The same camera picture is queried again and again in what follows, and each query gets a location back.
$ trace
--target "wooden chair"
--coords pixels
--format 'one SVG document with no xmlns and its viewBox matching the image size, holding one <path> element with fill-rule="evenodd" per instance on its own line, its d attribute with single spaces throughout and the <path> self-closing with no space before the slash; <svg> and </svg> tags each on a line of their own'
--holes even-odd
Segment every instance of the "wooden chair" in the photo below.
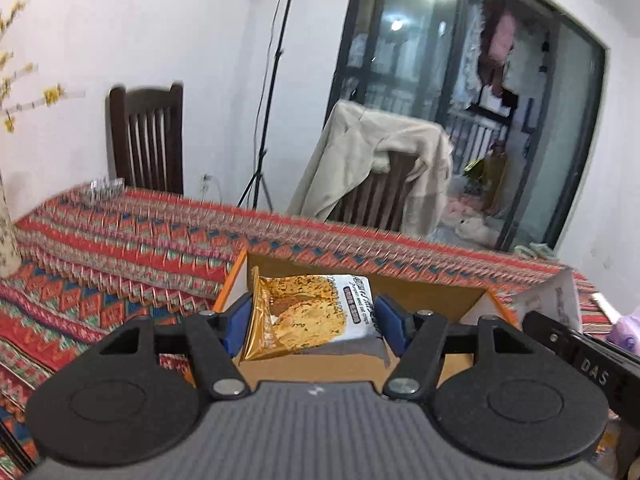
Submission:
<svg viewBox="0 0 640 480">
<path fill-rule="evenodd" d="M 338 201 L 328 219 L 398 232 L 404 201 L 413 185 L 405 180 L 417 156 L 390 152 L 389 160 L 389 173 L 369 173 L 362 184 Z"/>
<path fill-rule="evenodd" d="M 182 84 L 109 94 L 116 174 L 127 186 L 182 194 Z"/>
</svg>

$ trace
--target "purple object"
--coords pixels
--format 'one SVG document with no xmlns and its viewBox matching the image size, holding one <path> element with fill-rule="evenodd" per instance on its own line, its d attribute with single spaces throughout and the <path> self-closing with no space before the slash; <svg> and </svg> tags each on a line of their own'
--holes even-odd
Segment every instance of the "purple object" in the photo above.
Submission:
<svg viewBox="0 0 640 480">
<path fill-rule="evenodd" d="M 607 341 L 619 346 L 627 352 L 640 355 L 640 313 L 634 312 L 629 316 L 623 316 L 613 326 L 607 335 Z"/>
</svg>

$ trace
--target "black circular disc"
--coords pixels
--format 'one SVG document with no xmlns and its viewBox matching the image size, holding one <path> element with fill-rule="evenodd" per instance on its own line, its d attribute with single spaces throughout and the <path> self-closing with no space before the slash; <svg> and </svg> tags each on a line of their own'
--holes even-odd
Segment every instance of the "black circular disc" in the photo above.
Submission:
<svg viewBox="0 0 640 480">
<path fill-rule="evenodd" d="M 544 467 L 592 449 L 608 405 L 565 363 L 519 354 L 450 378 L 436 391 L 433 412 L 450 440 L 482 460 Z"/>
<path fill-rule="evenodd" d="M 46 456 L 121 466 L 156 456 L 191 433 L 196 390 L 160 367 L 54 376 L 32 395 L 26 422 Z"/>
</svg>

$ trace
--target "gold snack wrapper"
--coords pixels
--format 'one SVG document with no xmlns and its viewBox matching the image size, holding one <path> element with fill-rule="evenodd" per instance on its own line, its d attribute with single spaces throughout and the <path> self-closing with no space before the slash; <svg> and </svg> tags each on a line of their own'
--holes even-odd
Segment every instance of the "gold snack wrapper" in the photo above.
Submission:
<svg viewBox="0 0 640 480">
<path fill-rule="evenodd" d="M 368 347 L 375 345 L 377 355 L 384 346 L 366 278 L 347 274 L 264 278 L 254 267 L 252 282 L 254 308 L 242 360 L 324 346 L 330 347 L 328 353 L 348 353 L 354 342 L 362 340 L 367 340 Z"/>
</svg>

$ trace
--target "beige jacket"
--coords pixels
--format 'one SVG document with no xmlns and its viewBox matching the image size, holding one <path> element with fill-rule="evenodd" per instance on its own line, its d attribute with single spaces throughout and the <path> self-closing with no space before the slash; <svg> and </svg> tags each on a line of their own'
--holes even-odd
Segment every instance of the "beige jacket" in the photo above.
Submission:
<svg viewBox="0 0 640 480">
<path fill-rule="evenodd" d="M 326 220 L 369 172 L 388 171 L 388 152 L 417 155 L 401 231 L 429 235 L 447 204 L 452 146 L 439 124 L 339 101 L 322 131 L 287 213 Z"/>
</svg>

